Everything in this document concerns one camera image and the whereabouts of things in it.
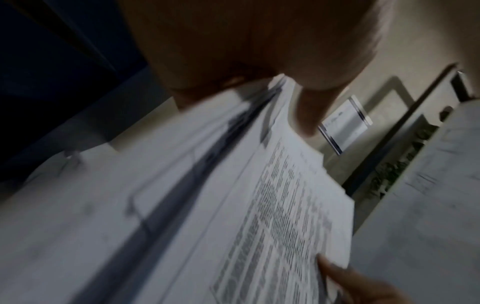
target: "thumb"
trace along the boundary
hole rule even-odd
[[[363,298],[378,298],[396,292],[390,285],[372,280],[352,269],[338,267],[320,254],[317,255],[316,260],[322,275],[330,277],[350,294],[356,294]]]
[[[323,91],[302,89],[295,116],[303,135],[315,134],[320,121],[345,87],[346,85]]]

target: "hand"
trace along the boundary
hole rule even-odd
[[[349,304],[410,304],[411,302],[395,287],[375,281],[360,273],[343,269],[317,255],[320,272],[343,288],[344,302]]]
[[[118,0],[133,37],[179,108],[280,73],[303,86],[312,135],[373,58],[394,0]]]

